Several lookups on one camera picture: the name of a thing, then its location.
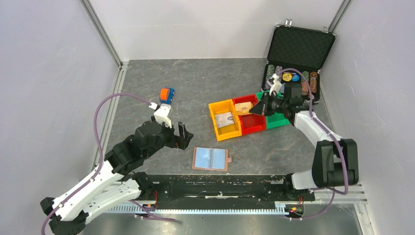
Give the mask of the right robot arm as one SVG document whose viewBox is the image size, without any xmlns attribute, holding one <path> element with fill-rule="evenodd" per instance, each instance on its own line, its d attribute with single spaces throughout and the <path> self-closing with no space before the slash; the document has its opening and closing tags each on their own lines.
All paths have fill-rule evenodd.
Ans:
<svg viewBox="0 0 415 235">
<path fill-rule="evenodd" d="M 304 104 L 301 84 L 285 85 L 282 97 L 278 97 L 275 91 L 264 93 L 260 101 L 250 109 L 250 113 L 266 117 L 275 113 L 283 114 L 315 148 L 310 170 L 286 176 L 282 192 L 287 199 L 297 199 L 305 189 L 326 188 L 346 195 L 349 186 L 358 183 L 356 141 L 342 138 L 320 121 L 312 106 Z"/>
</svg>

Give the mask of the tan leather card holder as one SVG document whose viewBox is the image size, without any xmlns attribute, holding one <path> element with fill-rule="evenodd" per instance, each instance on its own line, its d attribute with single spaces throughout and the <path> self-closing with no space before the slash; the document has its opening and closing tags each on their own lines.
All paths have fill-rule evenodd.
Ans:
<svg viewBox="0 0 415 235">
<path fill-rule="evenodd" d="M 227 171 L 232 162 L 227 149 L 194 147 L 192 168 L 208 171 Z"/>
</svg>

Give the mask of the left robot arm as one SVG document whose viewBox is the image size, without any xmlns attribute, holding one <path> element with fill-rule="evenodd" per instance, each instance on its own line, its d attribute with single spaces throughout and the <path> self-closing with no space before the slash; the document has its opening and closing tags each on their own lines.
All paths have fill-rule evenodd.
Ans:
<svg viewBox="0 0 415 235">
<path fill-rule="evenodd" d="M 154 184 L 145 172 L 133 171 L 164 147 L 185 150 L 194 135 L 182 122 L 179 134 L 154 120 L 146 121 L 124 141 L 116 144 L 98 166 L 76 186 L 63 195 L 46 197 L 41 208 L 47 215 L 41 233 L 49 226 L 55 235 L 77 235 L 104 211 L 126 201 L 149 199 Z"/>
</svg>

